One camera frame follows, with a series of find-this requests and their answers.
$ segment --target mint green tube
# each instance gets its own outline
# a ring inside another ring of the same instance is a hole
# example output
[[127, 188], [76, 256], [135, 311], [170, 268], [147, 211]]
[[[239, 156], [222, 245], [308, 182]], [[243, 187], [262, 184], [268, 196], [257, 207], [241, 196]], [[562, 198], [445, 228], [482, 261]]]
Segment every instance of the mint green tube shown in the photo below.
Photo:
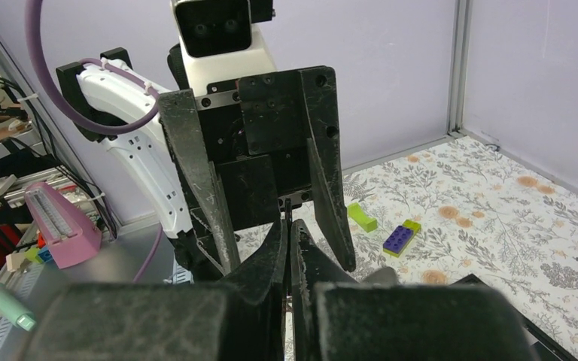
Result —
[[29, 331], [36, 326], [34, 314], [0, 283], [0, 314], [13, 324]]

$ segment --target pink object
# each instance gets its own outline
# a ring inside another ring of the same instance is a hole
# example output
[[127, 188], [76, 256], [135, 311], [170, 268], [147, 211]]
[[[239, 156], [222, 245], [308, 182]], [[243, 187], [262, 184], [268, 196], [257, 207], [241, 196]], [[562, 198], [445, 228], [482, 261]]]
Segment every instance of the pink object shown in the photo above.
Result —
[[77, 265], [99, 252], [100, 229], [45, 182], [26, 189], [26, 204], [59, 268]]

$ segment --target lavender wall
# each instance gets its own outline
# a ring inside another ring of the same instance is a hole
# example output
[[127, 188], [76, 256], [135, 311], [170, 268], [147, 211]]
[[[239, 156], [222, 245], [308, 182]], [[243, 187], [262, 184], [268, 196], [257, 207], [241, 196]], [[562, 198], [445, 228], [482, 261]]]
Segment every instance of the lavender wall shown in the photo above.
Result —
[[578, 2], [473, 2], [464, 126], [578, 188]]
[[[174, 89], [166, 54], [178, 37], [169, 3], [45, 1], [42, 34], [48, 65], [120, 46], [129, 50], [136, 71]], [[0, 0], [0, 41], [38, 89], [23, 35], [23, 9], [23, 0]], [[454, 1], [276, 0], [275, 9], [278, 16], [262, 27], [280, 69], [336, 69], [343, 167], [446, 132]], [[85, 141], [54, 106], [45, 105], [121, 220], [151, 213], [129, 179], [117, 181], [123, 169], [113, 157]]]

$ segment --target floral pattern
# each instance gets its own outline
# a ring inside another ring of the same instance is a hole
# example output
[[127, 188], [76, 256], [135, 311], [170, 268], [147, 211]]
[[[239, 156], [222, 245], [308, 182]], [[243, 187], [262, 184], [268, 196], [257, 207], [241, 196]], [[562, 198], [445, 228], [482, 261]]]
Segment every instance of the floral pattern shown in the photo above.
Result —
[[[349, 220], [356, 279], [386, 265], [405, 284], [451, 284], [473, 273], [578, 358], [578, 195], [468, 137], [346, 175], [343, 182], [347, 204], [359, 202], [379, 222], [366, 233]], [[295, 210], [294, 218], [303, 218], [335, 259], [313, 205]], [[382, 252], [406, 219], [422, 230], [399, 258]], [[239, 232], [243, 258], [268, 228]]]

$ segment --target blue block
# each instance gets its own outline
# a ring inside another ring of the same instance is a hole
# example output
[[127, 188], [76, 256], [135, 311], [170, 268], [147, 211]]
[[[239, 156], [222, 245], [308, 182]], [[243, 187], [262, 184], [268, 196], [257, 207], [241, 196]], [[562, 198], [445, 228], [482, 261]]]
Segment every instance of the blue block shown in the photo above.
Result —
[[392, 256], [399, 257], [412, 238], [412, 229], [398, 226], [382, 245], [382, 249]]
[[50, 253], [50, 250], [47, 248], [47, 246], [38, 250], [38, 256], [41, 257], [43, 263], [54, 261], [54, 258], [52, 258], [52, 253]]

